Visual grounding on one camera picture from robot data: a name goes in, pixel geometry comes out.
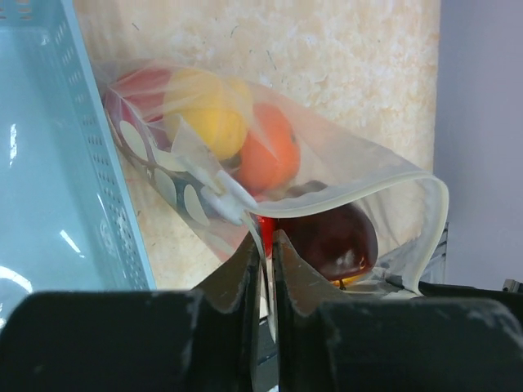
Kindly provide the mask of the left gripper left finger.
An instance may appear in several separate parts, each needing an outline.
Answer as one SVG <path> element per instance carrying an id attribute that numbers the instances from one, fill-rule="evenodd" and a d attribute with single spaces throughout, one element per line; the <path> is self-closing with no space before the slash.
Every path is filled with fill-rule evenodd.
<path id="1" fill-rule="evenodd" d="M 40 292 L 1 334 L 4 391 L 251 391 L 257 245 L 189 291 Z"/>

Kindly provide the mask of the orange tangerine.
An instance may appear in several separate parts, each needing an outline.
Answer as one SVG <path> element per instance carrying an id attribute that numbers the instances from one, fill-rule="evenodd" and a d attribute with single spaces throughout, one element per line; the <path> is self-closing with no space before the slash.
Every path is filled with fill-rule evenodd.
<path id="1" fill-rule="evenodd" d="M 288 183 L 301 164 L 301 150 L 293 126 L 276 106 L 256 103 L 257 130 L 250 131 L 240 150 L 237 181 L 259 194 Z"/>

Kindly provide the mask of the yellow peach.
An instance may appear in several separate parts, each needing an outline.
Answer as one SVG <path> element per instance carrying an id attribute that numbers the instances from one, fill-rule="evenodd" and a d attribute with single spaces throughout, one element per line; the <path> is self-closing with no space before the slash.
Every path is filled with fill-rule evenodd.
<path id="1" fill-rule="evenodd" d="M 173 142 L 181 121 L 192 127 L 219 160 L 235 156 L 243 146 L 253 115 L 247 83 L 201 69 L 179 69 L 163 95 L 163 125 Z"/>

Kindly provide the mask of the red pear shaped fruit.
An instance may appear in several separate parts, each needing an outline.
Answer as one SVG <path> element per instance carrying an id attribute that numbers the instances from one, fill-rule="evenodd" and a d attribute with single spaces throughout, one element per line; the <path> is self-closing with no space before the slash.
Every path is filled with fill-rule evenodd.
<path id="1" fill-rule="evenodd" d="M 264 244 L 267 258 L 273 254 L 273 233 L 279 229 L 279 219 L 267 216 L 257 216 L 260 225 L 261 238 Z"/>

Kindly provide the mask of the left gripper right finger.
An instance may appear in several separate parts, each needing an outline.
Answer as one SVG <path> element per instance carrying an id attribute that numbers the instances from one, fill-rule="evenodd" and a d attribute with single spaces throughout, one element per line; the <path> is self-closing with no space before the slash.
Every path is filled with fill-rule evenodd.
<path id="1" fill-rule="evenodd" d="M 519 391 L 522 296 L 424 284 L 413 299 L 334 287 L 273 237 L 282 391 Z"/>

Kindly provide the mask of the clear zip top bag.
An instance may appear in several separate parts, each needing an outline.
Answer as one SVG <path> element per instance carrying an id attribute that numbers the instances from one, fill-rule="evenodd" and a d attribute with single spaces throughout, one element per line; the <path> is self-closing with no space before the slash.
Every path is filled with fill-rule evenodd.
<path id="1" fill-rule="evenodd" d="M 219 258 L 277 228 L 348 293 L 420 295 L 449 205 L 429 171 L 237 76 L 167 59 L 92 68 L 118 150 Z"/>

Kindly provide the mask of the dark red apple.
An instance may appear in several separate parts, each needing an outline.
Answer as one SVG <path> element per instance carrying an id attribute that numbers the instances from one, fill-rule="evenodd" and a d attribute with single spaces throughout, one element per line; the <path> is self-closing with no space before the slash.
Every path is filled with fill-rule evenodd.
<path id="1" fill-rule="evenodd" d="M 372 221 L 354 203 L 309 216 L 279 219 L 297 254 L 329 281 L 369 272 L 378 258 Z"/>

